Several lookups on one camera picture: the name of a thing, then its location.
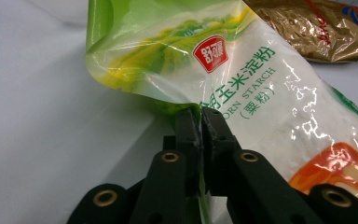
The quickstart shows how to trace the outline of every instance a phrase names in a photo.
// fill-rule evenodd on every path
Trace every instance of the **shiny brown wrapper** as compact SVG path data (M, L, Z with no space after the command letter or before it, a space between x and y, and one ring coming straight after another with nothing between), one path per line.
M244 0L304 58L358 61L358 7L327 0Z

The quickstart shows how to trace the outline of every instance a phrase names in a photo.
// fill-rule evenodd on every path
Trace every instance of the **red logo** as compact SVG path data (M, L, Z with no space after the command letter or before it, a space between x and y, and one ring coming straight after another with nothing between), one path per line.
M228 60L226 41L220 35L210 36L194 48L193 55L207 73L212 73L218 66Z

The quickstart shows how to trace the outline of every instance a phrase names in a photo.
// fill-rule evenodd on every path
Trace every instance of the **green and white package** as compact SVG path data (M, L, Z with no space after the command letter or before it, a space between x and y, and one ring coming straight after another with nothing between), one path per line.
M96 80L166 110L218 109L292 187L330 183L358 197L358 107L242 1L90 0L86 58ZM230 223L214 200L211 222Z

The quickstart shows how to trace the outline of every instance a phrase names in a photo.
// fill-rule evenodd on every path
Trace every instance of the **brown package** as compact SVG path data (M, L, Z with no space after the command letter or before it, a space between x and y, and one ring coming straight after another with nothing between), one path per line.
M310 61L358 61L358 7L327 0L244 0Z

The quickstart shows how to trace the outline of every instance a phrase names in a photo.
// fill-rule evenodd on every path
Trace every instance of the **food package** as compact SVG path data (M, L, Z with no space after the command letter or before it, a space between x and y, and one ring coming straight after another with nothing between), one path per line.
M326 0L244 0L303 57L358 61L358 7Z
M358 197L358 107L241 0L91 0L86 61L102 84L164 111L219 110L294 188ZM224 199L211 200L202 214L229 223Z

